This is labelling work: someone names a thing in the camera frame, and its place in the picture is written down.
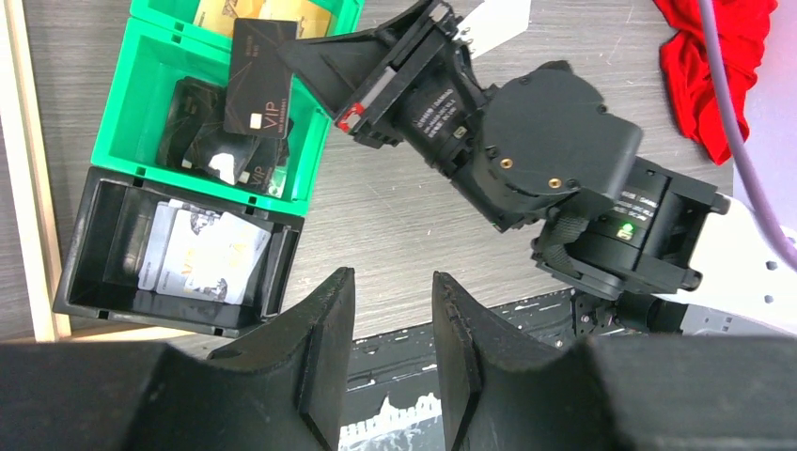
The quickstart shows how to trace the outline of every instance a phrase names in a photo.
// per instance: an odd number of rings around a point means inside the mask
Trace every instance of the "black bin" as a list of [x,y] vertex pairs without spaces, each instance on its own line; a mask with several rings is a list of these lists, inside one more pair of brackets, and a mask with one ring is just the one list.
[[[158,202],[178,199],[230,212],[272,237],[246,287],[243,304],[186,299],[138,289]],[[257,209],[99,167],[91,167],[53,311],[79,317],[238,337],[282,309],[304,218]]]

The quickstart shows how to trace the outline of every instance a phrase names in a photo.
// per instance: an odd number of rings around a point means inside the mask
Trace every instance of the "cable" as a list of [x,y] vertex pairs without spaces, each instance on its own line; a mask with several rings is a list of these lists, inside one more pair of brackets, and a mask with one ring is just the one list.
[[764,232],[764,236],[780,257],[789,266],[797,271],[797,248],[784,235],[780,228],[780,222],[764,193],[761,182],[756,174],[756,168],[744,146],[742,133],[739,131],[739,122],[733,109],[733,101],[730,98],[730,87],[727,84],[725,74],[725,63],[722,58],[719,34],[717,33],[717,22],[714,16],[714,5],[711,0],[699,0],[700,17],[703,23],[703,35],[706,40],[706,51],[711,67],[711,81],[714,84],[714,92],[717,95],[717,103],[722,116],[723,129],[730,147],[730,153],[736,160],[736,167],[742,177],[742,184],[753,205],[754,214],[758,220],[758,225]]

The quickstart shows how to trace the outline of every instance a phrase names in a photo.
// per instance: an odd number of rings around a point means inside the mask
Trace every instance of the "purple cable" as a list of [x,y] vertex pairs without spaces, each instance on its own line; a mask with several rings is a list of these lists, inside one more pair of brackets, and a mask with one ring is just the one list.
[[763,230],[767,241],[773,249],[786,261],[789,266],[797,271],[797,248],[784,235],[780,228],[780,222],[774,214],[774,210],[767,201],[767,196],[758,180],[756,168],[744,146],[742,132],[739,131],[739,122],[733,109],[733,101],[730,99],[730,88],[727,85],[725,74],[725,64],[722,59],[722,49],[717,33],[717,22],[714,16],[714,5],[711,0],[699,0],[700,17],[703,23],[703,35],[706,39],[706,51],[709,56],[709,66],[711,67],[711,80],[714,84],[714,91],[717,95],[717,103],[722,116],[723,129],[727,137],[730,153],[736,160],[736,167],[742,177],[744,189],[753,204],[754,214],[758,220],[758,225]]

